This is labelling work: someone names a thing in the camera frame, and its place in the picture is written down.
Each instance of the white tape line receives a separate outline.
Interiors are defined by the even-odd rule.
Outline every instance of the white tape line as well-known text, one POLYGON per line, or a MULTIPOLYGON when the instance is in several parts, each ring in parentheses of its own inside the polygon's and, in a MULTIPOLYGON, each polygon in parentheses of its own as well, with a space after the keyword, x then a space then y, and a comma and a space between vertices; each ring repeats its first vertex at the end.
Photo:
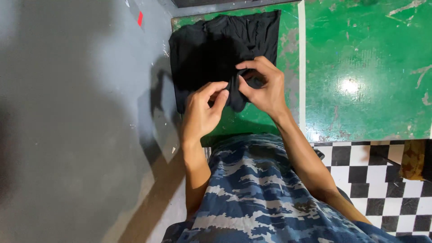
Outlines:
POLYGON ((305 0, 301 0, 299 7, 299 126, 306 136, 306 19, 305 0))

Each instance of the folded black shirt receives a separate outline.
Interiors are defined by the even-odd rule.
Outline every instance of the folded black shirt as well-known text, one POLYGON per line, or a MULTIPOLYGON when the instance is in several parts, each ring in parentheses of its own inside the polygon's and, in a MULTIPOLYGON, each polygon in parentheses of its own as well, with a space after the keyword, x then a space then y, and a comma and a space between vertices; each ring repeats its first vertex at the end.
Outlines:
MULTIPOLYGON (((172 33, 169 46, 177 111, 185 112, 191 92, 217 81, 228 82, 226 106, 242 111, 248 99, 238 90, 238 75, 249 70, 237 70, 235 65, 257 56, 265 56, 276 65, 279 20, 280 10, 245 16, 219 15, 172 33)), ((262 85, 255 77, 246 81, 256 89, 262 85)))

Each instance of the gray painted floor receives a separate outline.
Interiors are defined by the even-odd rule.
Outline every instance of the gray painted floor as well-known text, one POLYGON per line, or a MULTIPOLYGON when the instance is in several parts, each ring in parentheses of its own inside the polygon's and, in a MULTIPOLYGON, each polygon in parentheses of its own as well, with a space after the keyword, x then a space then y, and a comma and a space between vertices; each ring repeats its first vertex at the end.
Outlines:
POLYGON ((0 242, 160 242, 186 216, 170 19, 274 2, 143 0, 141 29, 123 0, 1 1, 0 242))

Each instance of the camouflage shirt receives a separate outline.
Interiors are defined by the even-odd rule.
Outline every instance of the camouflage shirt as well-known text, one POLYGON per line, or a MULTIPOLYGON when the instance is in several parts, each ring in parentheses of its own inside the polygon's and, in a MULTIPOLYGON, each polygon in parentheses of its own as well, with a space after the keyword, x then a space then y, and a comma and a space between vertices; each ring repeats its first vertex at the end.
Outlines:
POLYGON ((212 176, 195 216, 170 226, 163 243, 431 242, 394 237, 351 222, 307 191, 290 167, 282 139, 242 135, 216 147, 212 176))

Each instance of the black and white checkered tile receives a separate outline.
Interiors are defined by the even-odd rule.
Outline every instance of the black and white checkered tile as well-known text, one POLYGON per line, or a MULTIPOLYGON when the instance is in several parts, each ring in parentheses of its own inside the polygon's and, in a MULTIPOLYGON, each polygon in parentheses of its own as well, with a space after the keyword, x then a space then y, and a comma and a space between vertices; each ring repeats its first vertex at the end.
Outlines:
POLYGON ((311 144, 336 185, 375 226, 395 236, 432 237, 432 183, 399 177, 404 141, 311 144))

